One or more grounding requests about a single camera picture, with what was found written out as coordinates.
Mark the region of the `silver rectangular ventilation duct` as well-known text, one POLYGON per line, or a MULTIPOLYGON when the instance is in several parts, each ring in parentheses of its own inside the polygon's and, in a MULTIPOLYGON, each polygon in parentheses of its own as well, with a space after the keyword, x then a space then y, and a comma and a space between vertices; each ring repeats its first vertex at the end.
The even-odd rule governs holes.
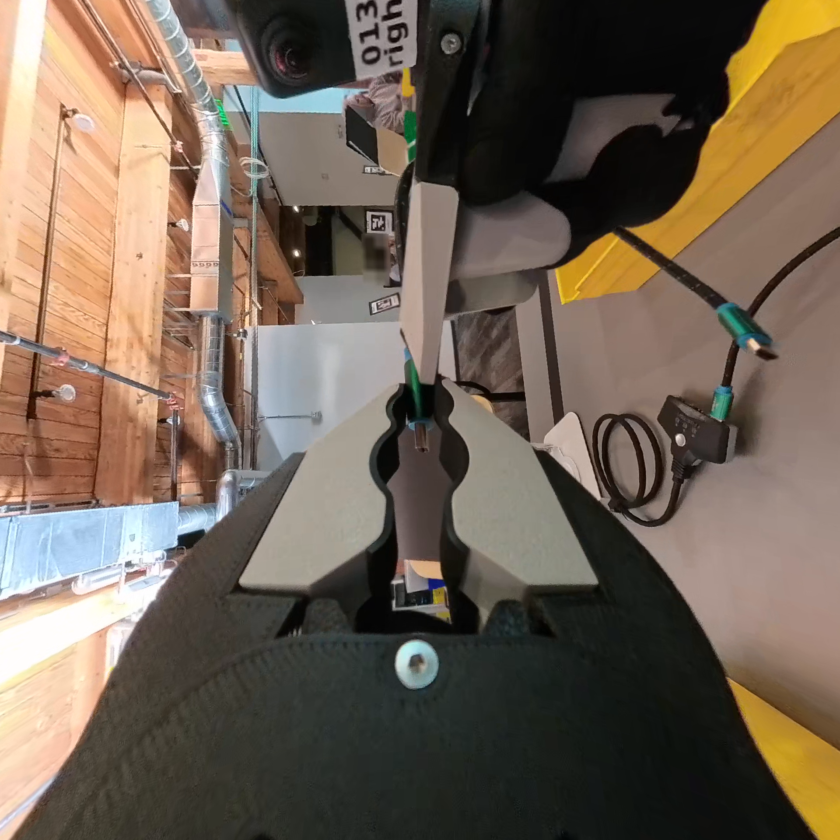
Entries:
POLYGON ((2 517, 1 599, 122 566, 157 564, 183 535, 209 530, 215 503, 48 511, 2 517))

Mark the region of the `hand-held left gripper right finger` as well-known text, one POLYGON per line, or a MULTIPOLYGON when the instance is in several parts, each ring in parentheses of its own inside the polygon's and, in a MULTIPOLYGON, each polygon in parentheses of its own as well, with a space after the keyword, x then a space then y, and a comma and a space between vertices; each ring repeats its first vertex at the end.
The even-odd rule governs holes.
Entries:
POLYGON ((436 384, 444 580, 484 622, 498 604, 592 593, 598 580, 538 452, 456 383, 436 384))

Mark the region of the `silver spiral ventilation duct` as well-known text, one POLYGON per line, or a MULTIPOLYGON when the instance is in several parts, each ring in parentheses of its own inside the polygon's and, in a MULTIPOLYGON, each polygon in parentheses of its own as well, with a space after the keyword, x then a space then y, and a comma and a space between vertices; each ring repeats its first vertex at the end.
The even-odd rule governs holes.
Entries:
POLYGON ((178 76, 196 126, 200 161, 192 199, 189 309, 198 316, 196 398, 223 457, 224 476, 240 467, 242 439, 224 399, 224 336, 234 314, 235 214, 228 142, 212 90, 170 1, 142 6, 156 43, 178 76))

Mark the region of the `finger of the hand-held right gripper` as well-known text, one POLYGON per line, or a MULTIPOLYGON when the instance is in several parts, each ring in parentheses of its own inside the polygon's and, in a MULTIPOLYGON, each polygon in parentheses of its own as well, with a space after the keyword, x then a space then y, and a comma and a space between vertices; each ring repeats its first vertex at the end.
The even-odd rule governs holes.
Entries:
POLYGON ((428 182, 412 184, 409 198, 400 324, 419 381, 433 385, 459 199, 453 187, 428 182))

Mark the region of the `white stand with wooden board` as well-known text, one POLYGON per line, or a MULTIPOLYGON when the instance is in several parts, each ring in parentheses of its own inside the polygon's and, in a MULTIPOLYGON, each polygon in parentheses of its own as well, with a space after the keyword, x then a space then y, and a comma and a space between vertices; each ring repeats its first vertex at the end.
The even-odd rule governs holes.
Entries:
POLYGON ((563 415, 546 433, 542 448, 594 499, 602 501, 602 489, 595 474, 592 455, 577 413, 563 415))

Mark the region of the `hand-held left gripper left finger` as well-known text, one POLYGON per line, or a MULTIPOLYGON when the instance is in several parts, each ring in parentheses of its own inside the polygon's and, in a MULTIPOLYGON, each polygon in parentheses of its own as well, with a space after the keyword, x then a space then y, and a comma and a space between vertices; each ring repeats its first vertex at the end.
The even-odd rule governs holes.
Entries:
POLYGON ((391 385, 312 444, 239 586, 335 601, 385 599, 396 570, 395 506, 406 388, 391 385))

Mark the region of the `person's right hand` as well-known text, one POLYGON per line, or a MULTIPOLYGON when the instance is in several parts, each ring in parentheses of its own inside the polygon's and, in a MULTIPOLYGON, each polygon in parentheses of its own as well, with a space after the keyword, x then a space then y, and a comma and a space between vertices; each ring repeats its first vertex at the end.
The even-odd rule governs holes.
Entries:
POLYGON ((529 193, 564 215, 563 266, 666 215, 730 103, 728 64, 761 1, 493 4, 487 77, 458 189, 472 207, 529 193))

